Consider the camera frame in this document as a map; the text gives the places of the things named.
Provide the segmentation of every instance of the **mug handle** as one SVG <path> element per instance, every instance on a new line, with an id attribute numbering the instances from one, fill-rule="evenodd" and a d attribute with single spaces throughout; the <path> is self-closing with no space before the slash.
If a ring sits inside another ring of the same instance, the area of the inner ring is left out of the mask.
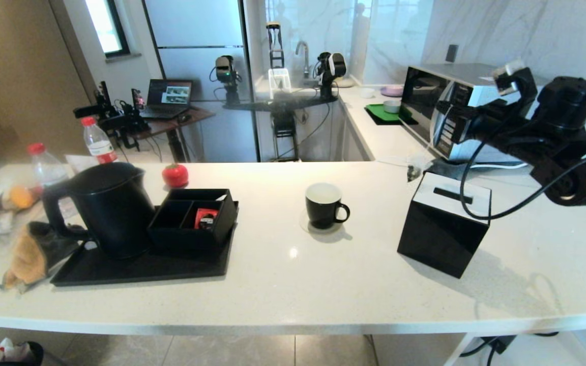
<path id="1" fill-rule="evenodd" d="M 334 211 L 334 215 L 336 215 L 338 213 L 338 209 L 341 207 L 345 209 L 345 212 L 347 213 L 347 217 L 341 220 L 341 219 L 334 216 L 334 222 L 336 222 L 336 223 L 344 223 L 349 218 L 349 207 L 346 204 L 340 203 L 340 202 L 338 202 L 336 204 L 336 210 Z"/>
<path id="2" fill-rule="evenodd" d="M 76 240 L 87 240 L 90 238 L 89 232 L 86 230 L 72 230 L 65 225 L 65 218 L 60 212 L 58 201 L 63 197 L 68 197 L 66 183 L 68 181 L 61 181 L 55 185 L 47 186 L 42 192 L 42 204 L 44 211 L 49 219 L 49 224 L 53 227 L 59 236 L 65 238 L 73 238 Z"/>

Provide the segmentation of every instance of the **microwave oven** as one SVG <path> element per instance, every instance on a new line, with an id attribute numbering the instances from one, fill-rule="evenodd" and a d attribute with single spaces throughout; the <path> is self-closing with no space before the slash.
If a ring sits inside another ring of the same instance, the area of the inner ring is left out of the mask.
<path id="1" fill-rule="evenodd" d="M 454 123 L 445 118 L 435 107 L 441 100 L 460 106 L 478 107 L 496 99 L 516 102 L 519 93 L 500 96 L 491 73 L 497 69 L 485 64 L 437 64 L 419 65 L 408 68 L 402 94 L 399 120 L 403 127 L 423 143 L 432 147 L 433 152 L 449 162 L 466 162 L 481 144 L 477 140 L 463 143 L 451 142 Z M 547 80 L 535 76 L 538 92 Z M 527 118 L 535 111 L 533 103 Z M 504 163 L 517 162 L 514 156 L 506 155 L 492 146 L 485 146 L 476 162 Z"/>

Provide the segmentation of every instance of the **refrigerator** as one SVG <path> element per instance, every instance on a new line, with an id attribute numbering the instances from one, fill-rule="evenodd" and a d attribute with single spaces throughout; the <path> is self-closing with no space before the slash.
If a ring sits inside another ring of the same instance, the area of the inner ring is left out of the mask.
<path id="1" fill-rule="evenodd" d="M 183 128 L 194 162 L 260 161 L 254 113 L 223 109 L 223 84 L 210 81 L 216 58 L 230 55 L 243 79 L 239 98 L 253 101 L 241 6 L 240 0 L 144 0 L 163 77 L 193 80 L 191 105 L 216 113 Z"/>

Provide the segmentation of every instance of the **red tomato-shaped timer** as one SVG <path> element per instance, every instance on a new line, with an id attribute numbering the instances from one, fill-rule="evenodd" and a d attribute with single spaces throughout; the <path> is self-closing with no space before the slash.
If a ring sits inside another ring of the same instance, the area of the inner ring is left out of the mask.
<path id="1" fill-rule="evenodd" d="M 189 183 L 189 172 L 184 165 L 171 164 L 162 171 L 162 178 L 171 188 L 182 187 Z"/>

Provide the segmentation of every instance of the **white saucer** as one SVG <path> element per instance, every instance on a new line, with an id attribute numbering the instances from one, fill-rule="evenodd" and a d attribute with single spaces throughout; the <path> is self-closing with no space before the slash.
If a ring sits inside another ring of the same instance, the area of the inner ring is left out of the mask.
<path id="1" fill-rule="evenodd" d="M 307 214 L 306 208 L 300 213 L 299 222 L 302 230 L 309 232 L 309 234 L 332 234 L 333 232 L 338 231 L 338 229 L 340 229 L 342 226 L 342 223 L 333 223 L 332 226 L 328 227 L 327 229 L 318 229 L 317 227 L 313 227 L 311 222 L 309 222 L 309 215 Z"/>

